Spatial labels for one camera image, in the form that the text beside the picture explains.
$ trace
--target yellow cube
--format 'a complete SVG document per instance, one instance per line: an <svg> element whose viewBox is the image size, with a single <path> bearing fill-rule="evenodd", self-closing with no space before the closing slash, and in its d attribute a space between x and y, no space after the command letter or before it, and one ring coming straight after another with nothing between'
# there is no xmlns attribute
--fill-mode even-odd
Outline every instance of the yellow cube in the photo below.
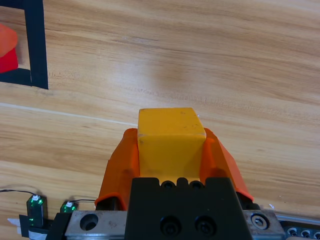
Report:
<svg viewBox="0 0 320 240"><path fill-rule="evenodd" d="M139 112L138 150L141 177L174 183L199 179L206 132L188 108L146 108Z"/></svg>

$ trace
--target black tape border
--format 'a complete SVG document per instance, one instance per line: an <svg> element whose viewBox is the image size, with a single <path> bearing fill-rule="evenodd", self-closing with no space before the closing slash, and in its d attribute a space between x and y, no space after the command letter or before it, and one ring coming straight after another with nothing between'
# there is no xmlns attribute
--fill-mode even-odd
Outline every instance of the black tape border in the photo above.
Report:
<svg viewBox="0 0 320 240"><path fill-rule="evenodd" d="M24 10L30 70L0 73L0 82L49 89L43 0L0 0L0 6Z"/></svg>

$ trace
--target cable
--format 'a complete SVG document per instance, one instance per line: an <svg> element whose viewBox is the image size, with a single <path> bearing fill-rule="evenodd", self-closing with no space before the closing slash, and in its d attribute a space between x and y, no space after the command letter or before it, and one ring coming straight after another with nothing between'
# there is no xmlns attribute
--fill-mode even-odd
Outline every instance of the cable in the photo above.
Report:
<svg viewBox="0 0 320 240"><path fill-rule="evenodd" d="M32 191L22 191L22 190L13 190L13 189L0 190L0 193L7 193L7 192L19 192L19 193L27 193L27 194L37 195L37 194L33 193Z"/></svg>
<svg viewBox="0 0 320 240"><path fill-rule="evenodd" d="M76 200L71 200L69 202L71 203L91 203L91 202L95 202L96 200L93 199L76 199Z"/></svg>

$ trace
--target wood grain surface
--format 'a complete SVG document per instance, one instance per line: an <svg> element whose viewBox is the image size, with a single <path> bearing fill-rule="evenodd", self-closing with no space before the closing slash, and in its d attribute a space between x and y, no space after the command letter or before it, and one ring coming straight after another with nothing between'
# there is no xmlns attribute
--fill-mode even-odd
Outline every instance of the wood grain surface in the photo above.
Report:
<svg viewBox="0 0 320 240"><path fill-rule="evenodd" d="M141 108L193 107L255 201L320 217L320 2L44 0L49 90L0 83L0 187L99 194ZM28 68L23 11L0 7ZM0 193L3 239L27 193ZM93 209L83 203L82 210Z"/></svg>

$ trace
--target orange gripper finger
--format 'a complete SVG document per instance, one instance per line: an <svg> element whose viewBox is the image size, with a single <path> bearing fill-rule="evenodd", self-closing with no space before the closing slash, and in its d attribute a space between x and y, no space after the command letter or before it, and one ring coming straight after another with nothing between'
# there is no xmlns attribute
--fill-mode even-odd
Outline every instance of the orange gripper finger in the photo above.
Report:
<svg viewBox="0 0 320 240"><path fill-rule="evenodd" d="M121 205L120 210L128 210L132 179L139 176L138 130L130 128L124 132L108 161L95 205L116 197Z"/></svg>
<svg viewBox="0 0 320 240"><path fill-rule="evenodd" d="M0 58L17 46L18 36L9 27L0 24Z"/></svg>
<svg viewBox="0 0 320 240"><path fill-rule="evenodd" d="M208 128L204 130L206 132L206 140L202 149L200 181L205 183L206 179L210 177L230 178L235 191L253 201L254 197L250 195L235 159L211 130Z"/></svg>

